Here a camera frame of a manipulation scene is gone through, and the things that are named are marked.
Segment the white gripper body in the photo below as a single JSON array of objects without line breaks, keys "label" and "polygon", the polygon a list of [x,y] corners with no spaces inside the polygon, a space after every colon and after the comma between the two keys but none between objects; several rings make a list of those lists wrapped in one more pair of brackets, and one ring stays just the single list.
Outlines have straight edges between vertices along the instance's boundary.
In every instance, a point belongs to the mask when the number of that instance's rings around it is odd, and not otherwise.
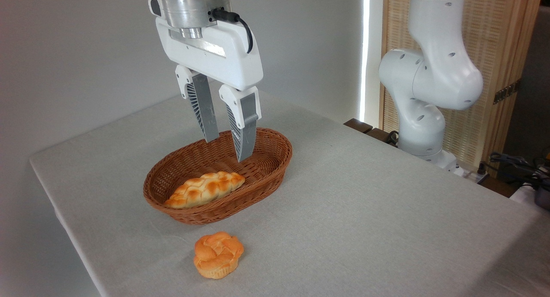
[{"label": "white gripper body", "polygon": [[214,17],[215,9],[231,9],[230,0],[149,0],[149,8],[169,60],[240,91],[263,79],[245,27]]}]

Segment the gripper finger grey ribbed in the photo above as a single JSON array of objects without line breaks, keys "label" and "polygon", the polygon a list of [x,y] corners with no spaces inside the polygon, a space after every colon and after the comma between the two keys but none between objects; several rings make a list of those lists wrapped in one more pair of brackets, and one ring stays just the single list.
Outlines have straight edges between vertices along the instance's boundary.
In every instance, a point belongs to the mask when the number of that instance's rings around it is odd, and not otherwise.
[{"label": "gripper finger grey ribbed", "polygon": [[190,101],[205,141],[216,140],[219,131],[207,76],[180,64],[176,67],[175,74],[181,96]]},{"label": "gripper finger grey ribbed", "polygon": [[259,90],[257,87],[239,91],[223,84],[219,89],[231,127],[238,162],[253,154],[256,141],[256,121],[261,119]]}]

